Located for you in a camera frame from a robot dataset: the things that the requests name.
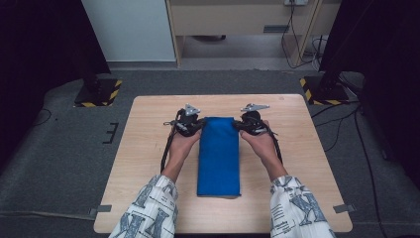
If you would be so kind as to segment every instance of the power outlet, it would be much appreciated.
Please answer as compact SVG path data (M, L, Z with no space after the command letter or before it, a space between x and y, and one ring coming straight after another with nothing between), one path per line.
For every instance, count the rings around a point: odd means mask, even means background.
M284 0L284 6L305 6L308 5L308 0Z

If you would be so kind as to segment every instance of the white wall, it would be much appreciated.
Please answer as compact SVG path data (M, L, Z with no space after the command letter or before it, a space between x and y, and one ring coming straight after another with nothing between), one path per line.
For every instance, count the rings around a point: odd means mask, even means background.
M175 61L164 0L82 0L107 61Z

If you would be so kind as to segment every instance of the wire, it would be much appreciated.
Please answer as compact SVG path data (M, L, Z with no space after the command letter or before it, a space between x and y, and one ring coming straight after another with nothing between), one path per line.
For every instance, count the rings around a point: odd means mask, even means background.
M289 60L288 60L288 58L287 58L287 52L286 52L286 49L284 48L284 35L285 35L285 32L286 32L286 31L284 31L284 32L283 32L283 34L281 35L281 48L283 49L283 52L284 52L284 54L286 55L286 61L287 61L287 64L289 65L289 67L291 67L291 68L299 68L299 67L301 67L301 66L303 66L303 65L306 65L306 64L308 64L308 63L311 63L311 62L312 62L312 60L310 60L310 61L305 61L305 60L302 58L302 56L300 55L299 41L297 40L297 36L296 36L296 33L294 32L294 27L293 27L294 0L291 0L290 2L291 2L291 6L290 6L290 18L289 18L288 23L287 23L287 29L289 29L289 28L290 28L290 29L291 29L291 31L292 31L292 33L293 33L293 37L294 37L294 40L295 40L295 42L296 42L296 46L297 46L297 52L298 52L298 54L299 54L299 58L300 58L300 60L301 60L301 61L303 61L303 63L302 63L302 64L300 64L300 65L297 65L297 66L293 66L293 65L291 65L291 64L290 64L290 62L289 62Z
M347 90L350 91L350 93L352 93L355 97L359 97L355 92L353 92L347 85L344 85L344 87L347 88Z
M337 142L339 141L339 135L340 135L340 128L341 128L341 123L343 122L344 119L340 120L339 126L337 127L337 133L336 133L336 140L334 141L333 145L330 146L330 148L328 148L327 150L324 150L324 152L329 152L331 151L337 144Z
M323 41L327 42L326 39L322 39L322 38L323 38L323 35L321 35L321 37L318 38L318 39L314 39L312 37L312 48L315 50L315 52L312 52L312 67L317 71L319 71L319 67L321 65L321 62L319 61L319 59L324 55L324 54L321 54L322 42ZM318 49L315 47L315 42L316 41L319 41Z
M57 218L67 218L67 219L78 219L78 220L95 220L95 217L91 215L72 215L72 214L62 214L62 213L51 213L51 212L42 212L42 211L1 211L0 217L10 217L10 216L19 216L19 217L30 217L30 216L40 216L40 217L57 217Z
M178 121L179 115L180 115L180 110L176 113L175 120L173 120L169 123L167 123L167 122L163 123L163 125L172 125L172 129L170 130L169 136L167 137L166 146L164 147L163 156L161 157L160 172L162 172L164 170L164 165L165 165L165 162L166 162L167 153L169 152L170 144L172 144L173 137L176 134L175 124Z
M356 129L358 131L359 139L361 140L361 143L362 143L362 148L364 150L365 158L367 160L367 167L368 167L368 172L369 172L369 175L370 175L371 188L373 190L373 202L374 202L374 210L376 212L377 222L379 223L380 231L382 232L383 237L387 238L385 230L383 229L383 226L382 226L382 221L380 219L379 206L377 204L376 186L374 184L373 172L372 172L372 169L371 169L370 160L368 158L368 152L367 152L367 149L366 149L366 146L365 146L364 139L362 137L361 130L359 128L358 113L355 113L355 124L356 124Z
M314 117L316 117L316 116L318 116L319 114L321 114L321 113L323 113L323 112L325 112L325 111L327 111L327 110L329 110L329 109L331 109L331 108L333 108L333 107L336 107L336 106L341 106L341 105L348 105L348 104L352 104L352 103L358 103L358 101L349 101L348 103L342 103L342 104L335 104L335 105L331 105L331 106L329 106L329 107L327 107L327 108L324 108L324 109L322 109L321 111L319 111L319 112L317 112L317 113L315 113L314 115L312 115L311 116L311 118L314 118Z
M48 109L46 109L46 108L43 108L42 109L42 111L47 111L48 113L49 113L49 117L46 119L46 120L44 120L43 122L40 122L40 123L38 123L38 124L35 124L35 125L32 125L33 127L36 127L36 126L41 126L41 125L43 125L44 123L46 123L46 122L48 122L49 120L50 120L50 118L52 118L52 112L51 111L49 111Z
M319 127L319 126L323 126L323 125L326 125L326 124L328 124L328 123L331 123L331 122L334 122L334 121L340 121L339 122L339 126L338 126L338 128L337 128L337 133L336 133L336 139L334 140L334 143L333 143L333 145L332 146L330 146L327 150L324 150L324 152L328 152L328 151L330 151L330 150L332 150L336 145L337 145L337 142L338 142L338 140L339 140L339 135L340 135L340 128L341 128L341 124L342 124L342 122L343 122L343 120L344 119L346 119L346 118L349 118L350 116L352 116L353 114L355 114L358 110L359 110L359 108L360 108L361 106L360 105L358 105L358 107L355 109L355 110L353 110L350 114L348 114L348 115L346 115L346 116L344 116L344 117L341 117L341 118L338 118L338 119L334 119L334 120L330 120L330 121L327 121L327 122L324 122L324 123L321 123L321 124L319 124L319 125L316 125L315 127Z
M347 80L347 78L344 76L344 74L341 72L339 78L342 80L342 82L344 82L345 84L350 85L352 88L354 88L356 91L362 91L362 88L352 84L351 82L349 82Z
M268 134L271 136L272 141L274 142L275 151L277 152L277 157L281 161L281 163L283 164L283 158L281 156L280 147L278 146L278 140L274 136L275 133L273 131L271 131L271 128L269 128L269 126L266 125L263 121L261 121L261 123L266 128L266 130L268 131Z

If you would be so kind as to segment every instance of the white printed sleeve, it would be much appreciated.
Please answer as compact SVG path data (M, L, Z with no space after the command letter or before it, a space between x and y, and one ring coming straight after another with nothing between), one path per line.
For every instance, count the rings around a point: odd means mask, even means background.
M109 237L173 237L178 209L175 183L154 176L144 186Z
M314 195L298 178L275 179L269 206L271 237L336 237Z

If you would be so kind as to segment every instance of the black cable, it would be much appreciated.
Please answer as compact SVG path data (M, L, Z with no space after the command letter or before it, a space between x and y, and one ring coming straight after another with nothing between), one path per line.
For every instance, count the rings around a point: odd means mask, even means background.
M346 118L348 118L348 117L352 116L352 115L353 115L353 113L355 113L357 110L359 110L359 108L360 108L360 107L361 107L361 106L359 105L359 106L358 106L355 110L353 110L350 114L348 114L348 115L346 115L346 116L344 116L344 117L337 118L337 119L333 119L333 120L330 120L330 121L327 121L327 122L323 122L323 123L321 123L321 124L316 125L315 127L323 126L323 125L326 125L326 124L328 124L328 123L335 122L335 121L338 121L338 120L341 120L341 119L346 119Z
M160 161L160 172L164 170L164 165L166 164L166 157L167 153L169 152L170 144L172 144L173 137L176 134L175 124L178 121L178 117L180 115L180 110L176 113L175 120L167 123L163 123L163 125L172 125L172 129L170 130L169 136L167 137L166 146L164 147L163 156L161 157Z
M331 151L336 145L337 142L339 141L339 136L340 136L340 128L341 128L341 123L343 122L344 119L340 120L339 126L337 127L337 134L336 134L336 140L334 141L333 145L330 146L330 148L328 148L327 150L324 150L324 152L329 152Z
M329 110L329 109L331 109L333 107L341 106L341 105L348 105L348 104L352 104L352 103L359 103L359 102L358 101L349 101L348 103L341 103L341 104L331 105L331 106L329 106L327 108L324 108L321 111L315 113L314 115L311 116L311 118L314 118L314 117L318 116L319 114L321 114L321 113L323 113L323 112L325 112L325 111L327 111L327 110Z
M362 92L363 88L360 88L360 87L354 85L353 83L349 82L342 72L340 73L339 80L342 82L342 84L347 86L354 93L359 94L359 93Z
M319 65L321 65L321 62L319 61L319 58L320 58L320 56L318 55L320 52L321 52L321 44L322 44L322 35L321 35L321 38L320 38L320 40L319 40L319 43L318 43L318 50L316 51L316 55L315 55L315 59L316 59L316 61L318 61L318 64Z
M287 23L287 29L291 28L291 30L292 30L292 33L293 33L293 36L294 36L294 40L295 40L296 46L297 46L297 52L299 54L300 60L302 60L303 63L300 64L300 65L297 65L297 66L293 66L293 65L290 64L290 62L289 62L289 60L287 58L287 52L286 52L286 50L284 48L284 35L285 35L285 32L286 31L284 31L283 34L281 35L281 48L283 49L283 52L284 52L284 54L286 56L286 61L287 61L287 64L289 65L289 67L291 67L291 68L299 68L299 67L301 67L303 65L306 65L306 64L312 62L312 60L311 61L305 61L305 60L303 60L302 56L300 55L299 42L297 40L297 36L296 36L296 34L294 32L294 28L293 28L294 1L292 0L290 2L291 2L290 18L289 18L288 23Z
M328 40L327 39L323 39L323 37L324 37L324 35L321 35L320 38L317 38L317 39L312 40L312 47L313 47L313 49L317 49L315 47L315 42L316 41L319 41L319 43L318 43L318 50L317 50L317 53L318 53L319 56L323 55L323 54L319 54L321 52L321 43L322 42L328 42Z
M38 123L38 124L35 124L35 125L32 125L32 127L36 127L36 126L41 126L41 125L43 125L44 123L46 123L46 122L48 122L49 120L50 120L50 118L52 118L52 112L51 111L49 111L48 109L46 109L46 108L43 108L42 109L42 111L47 111L48 113L49 113L49 117L46 119L46 120L44 120L43 122L40 122L40 123Z
M280 147L278 146L278 140L277 140L277 138L275 138L274 132L271 131L271 128L269 128L269 126L266 125L264 122L262 122L262 124L266 128L266 130L268 131L268 134L271 136L272 141L274 142L275 151L277 152L277 157L281 161L281 163L283 164L283 158L281 156Z
M361 143L362 143L362 148L364 150L365 158L367 160L367 167L368 167L368 172L369 172L369 175L370 175L371 188L373 190L373 202L374 202L374 209L375 209L375 212L376 212L377 222L379 223L380 231L382 232L383 237L387 238L385 230L383 229L383 226L382 226L382 221L380 219L379 206L377 204L376 186L374 184L373 172L372 172L372 169L371 169L370 160L368 158L368 152L367 152L367 149L366 149L366 146L365 146L364 139L362 138L361 130L359 128L358 113L355 113L355 124L356 124L356 129L358 131L359 139L361 140Z
M78 220L95 220L95 217L90 215L74 215L64 213L52 213L43 211L1 211L0 217L47 217L47 218L66 218L66 219L78 219Z

